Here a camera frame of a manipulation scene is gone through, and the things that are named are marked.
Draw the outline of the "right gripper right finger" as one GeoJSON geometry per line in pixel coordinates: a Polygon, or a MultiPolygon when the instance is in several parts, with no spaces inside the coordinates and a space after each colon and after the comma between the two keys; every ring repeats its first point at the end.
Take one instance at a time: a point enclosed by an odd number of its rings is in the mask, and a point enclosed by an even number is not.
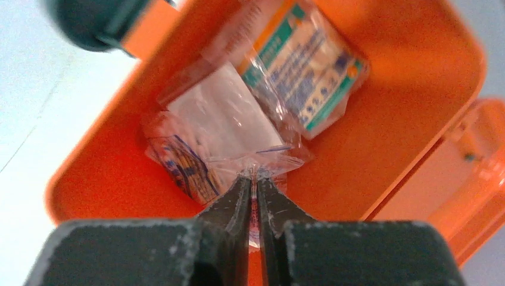
{"type": "Polygon", "coordinates": [[[256,186],[264,285],[465,285],[428,223],[319,221],[271,179],[256,186]]]}

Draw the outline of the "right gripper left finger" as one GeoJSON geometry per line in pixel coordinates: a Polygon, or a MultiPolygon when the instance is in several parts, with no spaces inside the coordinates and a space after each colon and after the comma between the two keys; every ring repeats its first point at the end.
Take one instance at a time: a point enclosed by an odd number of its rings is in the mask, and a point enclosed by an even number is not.
{"type": "Polygon", "coordinates": [[[251,179],[189,219],[72,220],[45,241],[26,285],[246,285],[251,179]]]}

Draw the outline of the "white blue labelled pack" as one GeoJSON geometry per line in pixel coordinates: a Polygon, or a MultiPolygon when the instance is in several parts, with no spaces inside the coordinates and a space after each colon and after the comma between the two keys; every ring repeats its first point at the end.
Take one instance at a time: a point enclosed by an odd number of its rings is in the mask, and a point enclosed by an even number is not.
{"type": "Polygon", "coordinates": [[[189,198],[206,206],[226,192],[223,180],[207,164],[207,141],[187,121],[163,110],[143,119],[142,131],[146,156],[189,198]]]}

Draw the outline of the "white gauze pad pack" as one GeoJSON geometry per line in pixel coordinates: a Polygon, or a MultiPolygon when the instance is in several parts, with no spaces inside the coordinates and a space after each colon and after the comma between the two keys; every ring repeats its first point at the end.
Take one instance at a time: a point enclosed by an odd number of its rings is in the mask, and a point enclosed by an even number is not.
{"type": "Polygon", "coordinates": [[[161,128],[184,140],[219,173],[264,169],[271,175],[313,159],[284,111],[268,115],[227,62],[160,112],[161,128]]]}

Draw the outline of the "orange medicine kit box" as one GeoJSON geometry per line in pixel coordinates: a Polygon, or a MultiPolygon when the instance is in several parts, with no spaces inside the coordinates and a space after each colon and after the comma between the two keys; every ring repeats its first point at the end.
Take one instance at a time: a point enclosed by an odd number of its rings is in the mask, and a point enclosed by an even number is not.
{"type": "Polygon", "coordinates": [[[263,175],[325,221],[422,220],[462,266],[504,224],[504,104],[478,102],[485,57],[447,1],[313,1],[369,63],[344,115],[309,141],[313,159],[287,173],[216,174],[202,206],[146,156],[142,121],[231,63],[207,49],[244,1],[150,1],[120,43],[141,59],[52,177],[46,209],[73,219],[192,217],[238,176],[263,175]]]}

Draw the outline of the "green labelled gauze pack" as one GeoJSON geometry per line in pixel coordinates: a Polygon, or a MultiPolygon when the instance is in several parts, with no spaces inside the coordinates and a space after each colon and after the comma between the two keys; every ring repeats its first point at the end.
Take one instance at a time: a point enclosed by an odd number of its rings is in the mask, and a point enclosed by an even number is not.
{"type": "Polygon", "coordinates": [[[285,110],[306,139],[340,119],[369,63],[313,1],[244,1],[207,49],[285,110]]]}

